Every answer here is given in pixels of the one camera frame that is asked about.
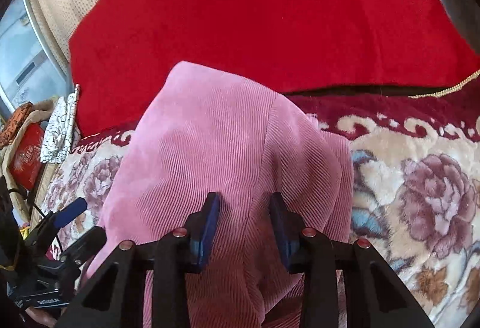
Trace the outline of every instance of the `red gift box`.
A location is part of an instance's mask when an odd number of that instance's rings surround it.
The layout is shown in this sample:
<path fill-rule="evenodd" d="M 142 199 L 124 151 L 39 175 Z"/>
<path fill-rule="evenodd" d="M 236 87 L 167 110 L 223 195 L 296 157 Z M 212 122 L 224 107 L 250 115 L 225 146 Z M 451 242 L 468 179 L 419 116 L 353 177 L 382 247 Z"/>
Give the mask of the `red gift box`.
<path fill-rule="evenodd" d="M 44 134 L 40 124 L 30 124 L 10 163 L 9 169 L 13 179 L 27 190 L 33 189 L 42 166 L 40 149 Z"/>

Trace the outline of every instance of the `pink rose print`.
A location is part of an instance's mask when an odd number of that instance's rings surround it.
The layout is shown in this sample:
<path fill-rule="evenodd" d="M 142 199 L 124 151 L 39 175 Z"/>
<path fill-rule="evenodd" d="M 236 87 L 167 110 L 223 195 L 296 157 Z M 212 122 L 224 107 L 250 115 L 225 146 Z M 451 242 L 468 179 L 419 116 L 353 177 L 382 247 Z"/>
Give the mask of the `pink rose print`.
<path fill-rule="evenodd" d="M 429 155 L 403 163 L 405 182 L 401 218 L 410 236 L 425 242 L 443 259 L 472 244 L 471 221 L 478 193 L 451 157 Z"/>
<path fill-rule="evenodd" d="M 49 211 L 53 210 L 55 204 L 60 201 L 60 197 L 62 196 L 64 190 L 65 183 L 63 182 L 63 170 L 58 168 L 52 178 L 52 183 L 50 183 L 46 194 L 46 199 L 42 204 L 42 212 L 47 214 Z"/>
<path fill-rule="evenodd" d="M 76 195 L 77 189 L 80 183 L 82 182 L 83 178 L 85 177 L 87 168 L 90 164 L 90 160 L 92 160 L 93 156 L 94 156 L 93 153 L 86 153 L 80 158 L 78 163 L 75 163 L 72 166 L 70 170 L 70 175 L 68 178 L 68 185 L 67 185 L 67 191 L 68 193 L 70 193 L 70 195 L 72 195 L 72 197 Z"/>
<path fill-rule="evenodd" d="M 103 203 L 110 192 L 121 161 L 118 156 L 100 161 L 85 180 L 83 193 L 88 208 L 92 211 L 95 223 L 98 221 L 100 209 L 102 209 Z"/>

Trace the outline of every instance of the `red velvet pillow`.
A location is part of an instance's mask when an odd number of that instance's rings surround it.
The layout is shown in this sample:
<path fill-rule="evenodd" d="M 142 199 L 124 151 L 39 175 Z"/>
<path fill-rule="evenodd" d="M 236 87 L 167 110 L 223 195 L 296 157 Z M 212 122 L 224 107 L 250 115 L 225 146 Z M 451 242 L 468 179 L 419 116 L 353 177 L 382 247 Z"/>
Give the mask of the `red velvet pillow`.
<path fill-rule="evenodd" d="M 100 0 L 70 51 L 85 136 L 140 118 L 182 60 L 279 92 L 442 87 L 477 70 L 439 0 Z"/>
<path fill-rule="evenodd" d="M 40 149 L 42 148 L 44 134 L 45 131 L 40 127 L 40 124 L 28 125 L 9 166 L 15 182 L 21 184 L 27 190 L 34 188 L 35 180 L 42 167 Z"/>

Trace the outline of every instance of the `orange fabric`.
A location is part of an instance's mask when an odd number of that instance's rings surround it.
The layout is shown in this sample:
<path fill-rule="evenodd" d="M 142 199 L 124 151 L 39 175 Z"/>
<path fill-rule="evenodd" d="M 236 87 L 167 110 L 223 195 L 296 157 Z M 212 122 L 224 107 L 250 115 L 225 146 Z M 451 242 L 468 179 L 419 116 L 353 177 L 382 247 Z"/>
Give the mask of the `orange fabric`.
<path fill-rule="evenodd" d="M 7 121 L 5 128 L 0 133 L 0 149 L 6 147 L 8 144 L 11 144 L 15 136 L 17 135 L 18 130 L 23 125 L 25 118 L 32 111 L 32 103 L 27 102 L 23 105 L 20 105 L 17 110 L 11 115 Z"/>

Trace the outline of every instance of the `blue handle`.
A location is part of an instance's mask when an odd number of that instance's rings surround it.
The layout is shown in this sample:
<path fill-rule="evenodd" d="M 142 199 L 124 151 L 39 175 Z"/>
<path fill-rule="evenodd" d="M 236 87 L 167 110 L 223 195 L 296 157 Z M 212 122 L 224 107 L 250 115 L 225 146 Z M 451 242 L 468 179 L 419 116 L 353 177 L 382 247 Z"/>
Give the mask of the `blue handle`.
<path fill-rule="evenodd" d="M 86 210 L 87 201 L 85 201 L 83 198 L 77 198 L 69 206 L 55 213 L 55 221 L 53 226 L 58 229 L 63 228 Z"/>

